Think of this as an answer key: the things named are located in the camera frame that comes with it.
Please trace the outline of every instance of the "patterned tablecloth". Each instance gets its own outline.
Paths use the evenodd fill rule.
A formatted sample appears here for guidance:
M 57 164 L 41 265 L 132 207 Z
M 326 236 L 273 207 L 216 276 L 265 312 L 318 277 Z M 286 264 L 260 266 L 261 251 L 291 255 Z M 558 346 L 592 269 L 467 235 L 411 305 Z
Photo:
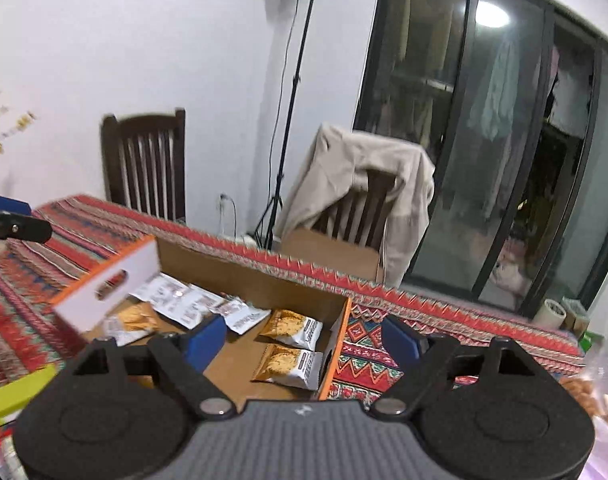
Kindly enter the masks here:
M 381 344 L 380 323 L 389 313 L 422 333 L 446 332 L 469 345 L 485 345 L 494 335 L 510 336 L 552 372 L 572 374 L 581 364 L 572 338 L 539 330 L 516 317 L 420 298 L 88 196 L 50 203 L 35 215 L 52 223 L 52 239 L 45 245 L 10 240 L 7 253 L 0 258 L 0 386 L 46 363 L 62 363 L 70 357 L 65 339 L 53 324 L 49 300 L 144 234 L 350 296 L 353 312 L 331 399 L 360 399 L 370 404 L 399 379 L 401 372 Z

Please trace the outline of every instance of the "sliding glass door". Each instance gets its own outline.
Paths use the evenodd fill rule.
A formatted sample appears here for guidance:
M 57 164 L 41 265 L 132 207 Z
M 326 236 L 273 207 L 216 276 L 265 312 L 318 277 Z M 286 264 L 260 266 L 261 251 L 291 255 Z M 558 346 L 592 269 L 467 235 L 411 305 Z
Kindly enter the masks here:
M 436 166 L 405 284 L 526 315 L 590 306 L 608 269 L 599 38 L 544 0 L 378 0 L 354 126 Z
M 458 75 L 466 0 L 380 4 L 383 30 L 371 45 L 377 61 L 367 71 L 356 127 L 420 144 L 436 164 Z
M 410 278 L 470 292 L 506 211 L 536 108 L 545 12 L 478 0 L 454 144 Z

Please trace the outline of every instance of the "green item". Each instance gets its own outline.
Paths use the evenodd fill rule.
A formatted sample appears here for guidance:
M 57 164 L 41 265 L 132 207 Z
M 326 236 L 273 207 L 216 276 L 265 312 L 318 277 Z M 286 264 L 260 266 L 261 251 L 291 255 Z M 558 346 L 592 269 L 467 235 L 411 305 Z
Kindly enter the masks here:
M 582 348 L 582 350 L 584 350 L 584 353 L 587 353 L 589 351 L 589 349 L 591 348 L 591 346 L 593 346 L 593 342 L 594 342 L 595 338 L 600 338 L 600 337 L 601 337 L 600 335 L 595 334 L 593 332 L 589 332 L 588 330 L 586 332 L 584 332 L 584 335 L 582 336 L 582 338 L 579 341 L 580 347 Z
M 50 364 L 0 388 L 0 426 L 15 420 L 19 412 L 57 374 Z

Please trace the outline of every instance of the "white wall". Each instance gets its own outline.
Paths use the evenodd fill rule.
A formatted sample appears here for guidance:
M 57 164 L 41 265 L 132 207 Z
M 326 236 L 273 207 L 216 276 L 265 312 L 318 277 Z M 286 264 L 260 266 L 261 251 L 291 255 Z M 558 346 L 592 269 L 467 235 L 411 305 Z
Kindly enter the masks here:
M 272 36 L 264 0 L 0 0 L 0 101 L 39 116 L 0 191 L 103 196 L 101 117 L 184 107 L 189 224 L 216 231 L 220 192 L 244 218 Z

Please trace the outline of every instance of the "chair backrest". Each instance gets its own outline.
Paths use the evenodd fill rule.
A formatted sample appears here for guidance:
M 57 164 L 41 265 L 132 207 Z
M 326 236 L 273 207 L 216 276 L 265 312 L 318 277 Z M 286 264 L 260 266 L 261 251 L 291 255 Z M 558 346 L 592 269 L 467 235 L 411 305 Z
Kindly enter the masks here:
M 395 185 L 395 175 L 367 170 L 367 176 L 368 191 L 351 189 L 321 213 L 313 231 L 379 251 L 386 218 L 395 203 L 386 199 Z
M 185 121 L 183 108 L 173 116 L 104 117 L 101 153 L 111 202 L 168 220 L 185 218 Z

